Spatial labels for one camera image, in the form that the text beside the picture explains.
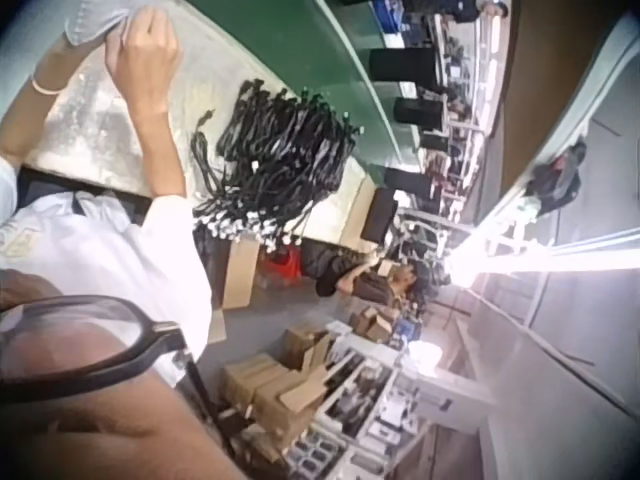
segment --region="black cable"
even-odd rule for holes
[[[269,248],[291,241],[293,229],[308,220],[313,207],[338,191],[346,160],[360,129],[348,115],[340,121],[321,95],[305,89],[300,98],[262,90],[264,82],[245,82],[232,118],[216,144],[224,172],[215,174],[209,146],[198,121],[191,153],[202,172],[209,198],[195,209],[214,236],[238,239],[252,231]]]

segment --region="white workbench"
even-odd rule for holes
[[[245,80],[261,78],[265,87],[274,92],[285,85],[235,39],[187,3],[171,1],[166,8],[185,51],[171,92],[170,114],[189,197],[195,205],[205,191],[189,154],[189,140],[197,120],[206,110],[215,110],[203,129],[213,154]],[[126,105],[104,68],[103,58],[101,49],[81,67],[51,112],[45,138],[29,163],[48,173],[148,195],[140,147]],[[217,159],[214,165],[220,167],[222,160]],[[304,232],[298,233],[358,248],[358,225],[364,224],[373,191],[368,175],[350,158],[340,190],[314,209]],[[348,225],[352,213],[357,217],[355,226]]]

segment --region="wire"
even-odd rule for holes
[[[286,232],[295,232],[318,203],[338,191],[361,130],[347,114],[338,120],[321,95],[306,89],[300,98],[287,97],[287,90],[271,95],[263,84],[254,80],[240,88],[215,147],[225,161],[222,175],[209,163],[201,131],[213,112],[198,121],[191,153],[209,198],[196,207],[195,217],[214,237],[239,241],[252,232],[275,250],[292,241]],[[293,228],[290,222],[296,222]]]

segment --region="forearm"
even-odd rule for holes
[[[132,116],[132,120],[142,147],[142,161],[153,197],[186,197],[184,171],[168,113]]]
[[[38,85],[52,91],[64,89],[96,45],[72,48],[61,36],[38,63]],[[57,96],[37,92],[28,79],[0,122],[0,154],[16,168],[42,137],[45,120]]]
[[[358,278],[360,275],[362,275],[364,272],[366,272],[370,268],[371,268],[371,265],[368,263],[364,263],[362,265],[357,266],[356,268],[351,270],[349,273],[346,273],[342,278],[340,278],[340,280],[338,280],[338,283],[336,284],[336,288],[343,293],[351,295],[353,293],[353,285],[354,285],[354,282],[356,281],[356,278]]]

